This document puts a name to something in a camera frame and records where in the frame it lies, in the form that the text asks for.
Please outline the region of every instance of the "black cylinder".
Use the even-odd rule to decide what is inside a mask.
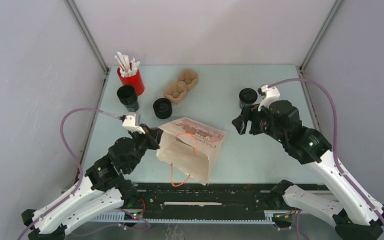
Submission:
[[[157,99],[153,105],[155,116],[159,119],[168,119],[172,113],[172,103],[166,98]]]
[[[133,86],[121,86],[117,90],[117,97],[129,112],[136,112],[139,110],[138,95]]]
[[[252,88],[244,88],[239,92],[239,107],[248,107],[257,101],[257,92]]]

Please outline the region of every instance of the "brown egg carton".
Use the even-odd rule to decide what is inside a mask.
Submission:
[[[187,93],[198,84],[198,80],[197,72],[185,69],[179,73],[176,81],[164,89],[164,97],[173,104],[179,104],[185,99]]]

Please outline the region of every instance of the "white bracket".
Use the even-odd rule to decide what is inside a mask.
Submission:
[[[337,215],[343,209],[340,202],[319,197],[302,190],[297,185],[288,187],[283,195],[283,200],[288,206],[314,215],[333,227],[336,226],[336,223],[332,216]]]
[[[262,85],[258,91],[260,94],[262,93],[265,94],[265,97],[259,103],[258,111],[261,111],[263,107],[268,109],[270,104],[277,101],[281,96],[281,93],[279,92],[277,87],[274,86],[274,87],[268,88],[268,86],[269,85]]]
[[[123,204],[124,201],[122,200],[122,194],[120,191],[118,189],[111,188],[102,196],[91,200],[66,216],[66,218],[62,221],[62,225],[67,227],[65,229],[65,235],[69,235],[75,229],[92,220],[96,216],[116,208],[121,208]]]
[[[85,176],[83,176],[80,187],[77,189],[77,191],[74,194],[71,194],[77,184],[78,183],[76,182],[68,191],[60,195],[53,202],[39,210],[36,210],[33,213],[32,219],[35,220],[60,200],[66,196],[69,196],[69,198],[63,204],[52,210],[44,218],[40,218],[39,221],[34,225],[35,228],[40,230],[40,234],[52,233],[55,231],[55,229],[58,228],[58,226],[60,226],[61,222],[66,219],[67,215],[71,214],[75,209],[78,209],[80,206],[84,205],[90,200],[104,194],[103,191],[92,190],[91,180],[89,177]]]
[[[345,177],[339,172],[333,157],[332,151],[325,152],[321,157],[321,162],[310,162],[305,166],[311,169],[327,186],[327,188],[335,195],[340,201],[343,208],[346,211],[349,219],[358,225],[369,226],[370,221],[378,220],[378,216],[366,203],[366,201],[360,196],[360,194],[354,189],[354,187],[345,179]],[[357,182],[357,180],[351,175],[351,173],[343,166],[339,161],[342,169],[346,172],[346,175],[357,185],[357,187],[366,195],[370,201],[375,205],[376,210],[380,214],[383,213],[383,205],[372,196]]]
[[[123,121],[123,127],[130,132],[138,132],[140,134],[145,134],[144,129],[139,126],[141,123],[141,115],[134,112],[128,112]]]

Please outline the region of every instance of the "white wall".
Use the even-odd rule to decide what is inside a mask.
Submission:
[[[77,0],[108,65],[300,65],[335,0]]]
[[[0,240],[16,239],[21,213],[48,204],[70,184],[75,164],[60,122],[71,109],[93,107],[102,82],[64,1],[0,0]],[[90,121],[91,113],[67,121],[78,155]]]
[[[384,1],[345,1],[305,72],[332,94],[341,161],[384,203]],[[323,132],[332,111],[312,90]]]

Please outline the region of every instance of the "orange handle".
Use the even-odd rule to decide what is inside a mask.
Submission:
[[[198,147],[198,144],[200,143],[198,141],[198,138],[190,133],[186,133],[186,132],[181,132],[179,134],[177,134],[176,136],[174,136],[174,139],[176,139],[179,135],[187,135],[189,137],[192,137],[196,140],[196,147],[193,148],[193,152],[196,154],[197,153],[197,147]],[[171,185],[175,188],[179,187],[179,186],[182,186],[183,184],[185,184],[189,178],[191,177],[191,175],[189,174],[186,178],[186,180],[184,180],[183,182],[179,183],[179,184],[175,184],[175,182],[173,181],[173,163],[170,164],[171,166],[171,176],[170,176],[170,180],[171,180]]]
[[[181,132],[181,133],[177,134],[176,136],[174,136],[174,139],[176,139],[179,135],[187,135],[187,136],[189,136],[189,137],[191,137],[191,138],[194,138],[194,139],[196,140],[196,147],[193,148],[193,152],[194,152],[194,153],[197,153],[197,147],[198,147],[198,144],[200,143],[200,142],[198,141],[198,138],[197,138],[196,136],[190,134],[190,133]]]

